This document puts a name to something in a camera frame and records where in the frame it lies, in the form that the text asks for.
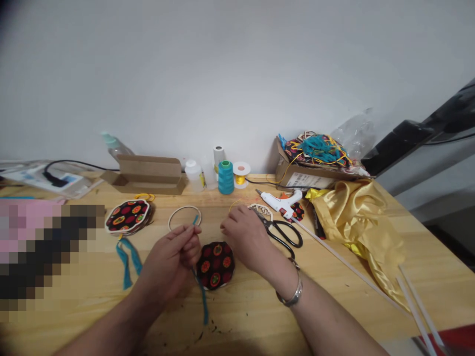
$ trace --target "cardboard box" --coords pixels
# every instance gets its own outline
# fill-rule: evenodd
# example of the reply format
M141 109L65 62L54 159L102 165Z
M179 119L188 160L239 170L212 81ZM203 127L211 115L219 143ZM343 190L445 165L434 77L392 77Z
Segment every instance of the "cardboard box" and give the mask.
M120 173L105 171L101 178L121 193L180 195L187 184L177 158L119 155Z
M276 181L282 181L279 183L284 186L311 186L318 189L331 188L337 180L357 180L361 178L369 178L366 176L352 175L335 170L335 168L314 168L304 167L297 164L289 166L289 159L284 150L282 149L279 137L276 139L277 150L279 151L279 163L276 169ZM292 191L289 188L277 187L278 190Z

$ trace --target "white plastic bottle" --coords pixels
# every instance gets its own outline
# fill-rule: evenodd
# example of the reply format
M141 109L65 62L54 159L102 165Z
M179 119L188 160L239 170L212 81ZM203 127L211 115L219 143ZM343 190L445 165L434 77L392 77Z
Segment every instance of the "white plastic bottle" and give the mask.
M119 162L117 156L120 154L134 156L134 153L130 150L130 148L120 142L116 137L110 135L106 131L103 131L100 134L102 135L102 138L104 138L104 142L106 143L107 147L109 147L107 151L117 162Z
M204 175L201 166L195 160L188 160L185 164L185 173L190 181L191 188L195 192L203 191Z
M214 170L214 163L208 157L201 159L203 165L204 180L206 182L206 189L213 190L218 187L218 180L216 179L216 172Z

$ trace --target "hot glue gun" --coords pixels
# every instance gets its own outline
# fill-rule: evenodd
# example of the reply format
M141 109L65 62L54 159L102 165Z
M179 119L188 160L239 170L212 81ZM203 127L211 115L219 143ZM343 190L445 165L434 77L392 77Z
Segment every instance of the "hot glue gun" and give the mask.
M302 199L302 191L296 189L292 196L287 199L279 199L276 198L274 195L271 193L264 193L261 192L259 189L256 189L256 191L259 193L261 198L269 204L269 206L274 209L275 211L280 212L284 218L290 219L293 214L293 210L290 207L292 204L295 204L298 202L300 199Z

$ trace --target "silver bracelet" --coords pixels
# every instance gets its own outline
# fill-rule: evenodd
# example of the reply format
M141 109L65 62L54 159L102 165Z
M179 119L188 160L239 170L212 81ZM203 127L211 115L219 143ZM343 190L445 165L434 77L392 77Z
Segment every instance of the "silver bracelet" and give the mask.
M280 300L280 302L282 304L284 304L286 307L290 308L291 306L297 304L299 298L300 298L300 295L302 294L302 288L303 288L303 285L302 285L302 279L300 278L300 267L299 265L297 264L297 262L295 262L295 260L293 258L290 258L289 257L289 260L295 265L295 268L297 269L297 275L298 275L298 285L297 285L297 290L295 291L295 294L293 295L292 298L290 298L288 301L286 301L284 298L282 298L280 296L279 293L277 293L276 291L276 294L277 294L277 298Z

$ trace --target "gold fabric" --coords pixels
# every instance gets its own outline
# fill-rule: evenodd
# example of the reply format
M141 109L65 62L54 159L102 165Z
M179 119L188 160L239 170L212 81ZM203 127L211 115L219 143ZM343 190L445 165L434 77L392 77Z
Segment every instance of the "gold fabric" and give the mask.
M327 238L368 261L380 287L409 311L396 281L404 262L403 241L384 214L386 201L370 179L339 181L324 194L307 193Z

